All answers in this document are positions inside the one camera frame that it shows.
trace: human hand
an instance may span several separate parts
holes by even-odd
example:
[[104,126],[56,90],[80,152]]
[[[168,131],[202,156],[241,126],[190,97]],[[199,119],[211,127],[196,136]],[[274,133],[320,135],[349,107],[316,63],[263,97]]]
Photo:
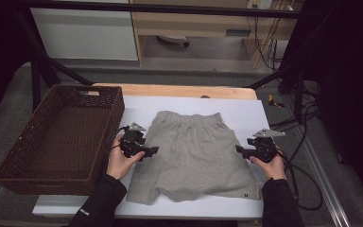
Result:
[[112,147],[114,147],[109,155],[107,174],[117,180],[124,178],[130,171],[133,164],[138,162],[146,153],[138,152],[136,155],[127,158],[120,149],[120,139],[123,135],[118,135],[113,139]]
[[269,163],[264,163],[254,156],[250,157],[250,161],[258,165],[262,171],[264,171],[268,180],[271,178],[273,178],[273,180],[285,179],[285,165],[279,154],[277,154]]

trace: cabinet door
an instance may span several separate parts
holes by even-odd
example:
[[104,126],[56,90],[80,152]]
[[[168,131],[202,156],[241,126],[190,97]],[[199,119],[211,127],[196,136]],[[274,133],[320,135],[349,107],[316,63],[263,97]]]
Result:
[[53,58],[137,61],[129,12],[32,9],[32,13],[46,51]]

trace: brown wicker basket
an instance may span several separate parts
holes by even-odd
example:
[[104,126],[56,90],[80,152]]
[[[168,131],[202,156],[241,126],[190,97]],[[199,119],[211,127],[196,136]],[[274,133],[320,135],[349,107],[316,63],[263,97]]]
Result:
[[20,195],[90,195],[125,110],[121,87],[53,86],[0,166]]

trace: white table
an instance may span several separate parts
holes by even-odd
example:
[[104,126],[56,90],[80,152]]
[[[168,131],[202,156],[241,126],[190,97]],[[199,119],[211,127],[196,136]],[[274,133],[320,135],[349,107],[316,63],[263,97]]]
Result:
[[[136,122],[148,129],[159,111],[178,114],[221,113],[226,125],[234,130],[243,147],[249,147],[247,138],[255,132],[268,129],[268,121],[261,101],[246,99],[220,99],[169,96],[124,96],[125,113],[120,126]],[[257,183],[262,187],[265,177],[256,165],[248,162]],[[133,169],[122,180],[129,187]],[[87,200],[84,196],[41,195],[33,214],[45,217],[72,217]],[[151,205],[126,201],[119,204],[115,215],[119,218],[205,218],[205,219],[259,219],[263,201],[201,196],[195,201],[173,202],[161,195]]]

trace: shorts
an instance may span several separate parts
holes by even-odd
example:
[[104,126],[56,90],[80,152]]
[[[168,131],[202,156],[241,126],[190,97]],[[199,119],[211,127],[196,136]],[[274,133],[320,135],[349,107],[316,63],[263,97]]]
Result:
[[157,113],[145,146],[159,147],[158,153],[136,164],[127,201],[151,204],[161,193],[173,201],[201,195],[260,200],[260,188],[235,145],[240,144],[220,113]]

